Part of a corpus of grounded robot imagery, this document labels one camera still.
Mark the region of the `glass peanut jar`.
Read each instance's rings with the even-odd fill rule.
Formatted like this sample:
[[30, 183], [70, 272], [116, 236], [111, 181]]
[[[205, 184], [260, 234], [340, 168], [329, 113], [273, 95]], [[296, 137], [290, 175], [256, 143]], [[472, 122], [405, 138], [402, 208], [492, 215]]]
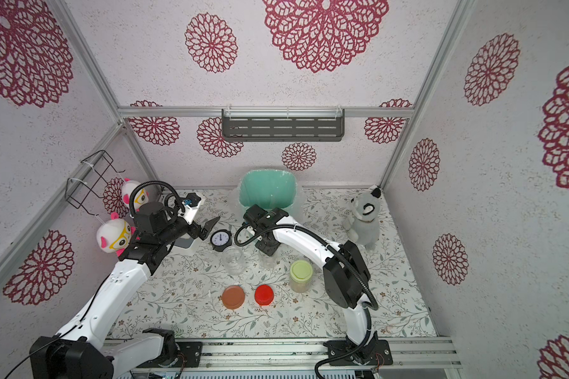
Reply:
[[241, 275], [246, 268], [243, 249], [238, 246], [229, 246], [221, 253], [221, 262], [225, 271], [231, 276]]

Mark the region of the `green lid peanut jar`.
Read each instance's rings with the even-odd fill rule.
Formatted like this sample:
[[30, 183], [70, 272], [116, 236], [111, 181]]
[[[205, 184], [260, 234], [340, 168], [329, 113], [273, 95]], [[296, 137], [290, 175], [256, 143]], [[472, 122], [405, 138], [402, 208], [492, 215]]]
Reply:
[[314, 269], [310, 262], [305, 260], [294, 261], [289, 270], [290, 287], [296, 293], [304, 293], [309, 290], [314, 275]]

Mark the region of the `brown jar lid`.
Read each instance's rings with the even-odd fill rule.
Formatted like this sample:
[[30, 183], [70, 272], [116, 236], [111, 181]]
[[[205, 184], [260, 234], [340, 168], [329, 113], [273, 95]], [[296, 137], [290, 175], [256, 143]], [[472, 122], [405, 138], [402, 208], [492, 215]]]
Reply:
[[236, 310], [243, 306], [245, 298], [245, 292], [239, 285], [226, 287], [221, 295], [224, 307], [229, 310]]

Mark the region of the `red jar lid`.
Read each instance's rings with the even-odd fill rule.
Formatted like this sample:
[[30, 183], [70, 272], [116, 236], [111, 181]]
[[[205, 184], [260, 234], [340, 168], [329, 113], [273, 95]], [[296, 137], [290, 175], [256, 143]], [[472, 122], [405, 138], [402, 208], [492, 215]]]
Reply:
[[269, 306], [274, 300], [274, 292], [272, 287], [262, 284], [255, 289], [254, 301], [259, 306]]

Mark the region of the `red lid peanut jar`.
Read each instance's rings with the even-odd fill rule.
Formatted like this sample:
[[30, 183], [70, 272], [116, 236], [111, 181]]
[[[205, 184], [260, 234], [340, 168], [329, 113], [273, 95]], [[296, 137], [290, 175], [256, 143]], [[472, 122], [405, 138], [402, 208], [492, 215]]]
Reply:
[[269, 256], [259, 252], [259, 265], [265, 270], [272, 270], [278, 265], [278, 258], [275, 255]]

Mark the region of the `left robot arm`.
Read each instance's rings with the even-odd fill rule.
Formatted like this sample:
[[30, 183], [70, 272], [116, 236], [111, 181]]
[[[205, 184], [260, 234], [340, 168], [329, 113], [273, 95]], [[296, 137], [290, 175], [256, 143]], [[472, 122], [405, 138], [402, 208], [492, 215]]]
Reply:
[[206, 239], [218, 218], [201, 226], [186, 205], [142, 205], [134, 215], [131, 244], [93, 297], [55, 336], [41, 336], [29, 353], [34, 378], [117, 378], [145, 363], [176, 364], [180, 349], [173, 331], [149, 328], [136, 337], [105, 347], [112, 325], [126, 304], [156, 272], [170, 247], [184, 235]]

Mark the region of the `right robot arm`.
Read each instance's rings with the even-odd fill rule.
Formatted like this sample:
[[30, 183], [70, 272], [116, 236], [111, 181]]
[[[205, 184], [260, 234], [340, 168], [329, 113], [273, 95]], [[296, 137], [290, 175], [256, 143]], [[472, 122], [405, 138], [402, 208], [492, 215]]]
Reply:
[[253, 243], [267, 257], [282, 244], [301, 253], [322, 270], [326, 294], [344, 311], [347, 351], [368, 355], [376, 347], [379, 338], [371, 311], [379, 309], [379, 304], [369, 286], [371, 274], [355, 243], [327, 240], [283, 209], [268, 211], [258, 205], [244, 213], [234, 243], [240, 247]]

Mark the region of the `black alarm clock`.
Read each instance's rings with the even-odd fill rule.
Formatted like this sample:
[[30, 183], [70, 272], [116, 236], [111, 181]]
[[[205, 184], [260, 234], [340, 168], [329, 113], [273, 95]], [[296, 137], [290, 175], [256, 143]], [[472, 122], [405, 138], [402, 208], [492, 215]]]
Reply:
[[217, 230], [211, 235], [210, 244], [213, 250], [223, 252], [232, 246], [232, 233], [227, 229]]

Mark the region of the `green trash bin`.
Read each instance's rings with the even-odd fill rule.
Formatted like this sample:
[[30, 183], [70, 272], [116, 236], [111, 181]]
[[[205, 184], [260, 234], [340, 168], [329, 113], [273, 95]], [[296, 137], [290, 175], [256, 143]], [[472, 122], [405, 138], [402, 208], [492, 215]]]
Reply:
[[298, 220], [302, 218], [303, 196], [296, 177], [289, 171], [252, 170], [241, 179], [236, 196], [240, 215], [258, 205], [264, 210], [279, 208]]

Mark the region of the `plush toy blue dotted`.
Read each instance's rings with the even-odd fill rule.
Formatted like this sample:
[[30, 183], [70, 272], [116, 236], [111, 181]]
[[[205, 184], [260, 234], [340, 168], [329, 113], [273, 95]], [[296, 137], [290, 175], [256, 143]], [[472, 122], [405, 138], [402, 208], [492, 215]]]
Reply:
[[126, 206], [133, 205], [134, 210], [138, 211], [142, 205], [150, 202], [150, 195], [145, 188], [136, 189], [141, 185], [138, 181], [125, 178], [121, 186], [120, 200]]

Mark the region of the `plush toy red striped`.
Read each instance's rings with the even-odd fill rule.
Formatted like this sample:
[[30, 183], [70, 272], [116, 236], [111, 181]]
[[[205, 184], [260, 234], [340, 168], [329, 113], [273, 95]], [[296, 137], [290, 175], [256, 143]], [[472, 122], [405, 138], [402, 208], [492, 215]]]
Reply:
[[112, 213], [111, 219], [102, 224], [96, 232], [96, 241], [102, 251], [120, 256], [129, 246], [135, 227], [132, 227], [118, 213]]

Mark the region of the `grey husky plush toy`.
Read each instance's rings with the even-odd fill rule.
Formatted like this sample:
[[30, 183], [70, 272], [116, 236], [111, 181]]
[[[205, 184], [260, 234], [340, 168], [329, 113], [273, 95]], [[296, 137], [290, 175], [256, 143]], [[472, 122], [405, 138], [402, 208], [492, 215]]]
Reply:
[[379, 213], [381, 212], [382, 191], [372, 186], [351, 199], [351, 213], [343, 227], [348, 239], [367, 251], [376, 249], [380, 236]]

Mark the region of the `dark grey wall shelf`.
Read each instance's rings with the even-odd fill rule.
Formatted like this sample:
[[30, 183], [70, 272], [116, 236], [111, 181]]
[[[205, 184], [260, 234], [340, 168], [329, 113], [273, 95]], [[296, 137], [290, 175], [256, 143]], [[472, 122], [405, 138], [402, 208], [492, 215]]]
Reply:
[[271, 114], [221, 112], [221, 135], [227, 142], [340, 142], [346, 113], [341, 108], [325, 115], [292, 111]]

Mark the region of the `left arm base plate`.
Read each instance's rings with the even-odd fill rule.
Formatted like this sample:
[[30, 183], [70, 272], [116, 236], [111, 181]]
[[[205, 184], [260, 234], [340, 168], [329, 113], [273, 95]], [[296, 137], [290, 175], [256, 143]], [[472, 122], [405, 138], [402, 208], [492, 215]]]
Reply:
[[167, 347], [158, 358], [138, 366], [138, 369], [197, 368], [202, 357], [203, 343], [176, 342], [177, 347]]

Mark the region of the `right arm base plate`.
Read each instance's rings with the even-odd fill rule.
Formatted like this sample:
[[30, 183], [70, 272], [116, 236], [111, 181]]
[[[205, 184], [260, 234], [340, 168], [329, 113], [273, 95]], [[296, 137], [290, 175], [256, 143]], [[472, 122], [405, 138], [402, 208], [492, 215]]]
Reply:
[[368, 346], [353, 355], [338, 360], [333, 357], [343, 355], [354, 348], [349, 340], [329, 340], [323, 346], [327, 348], [331, 366], [391, 366], [394, 363], [390, 345], [380, 337], [373, 338]]

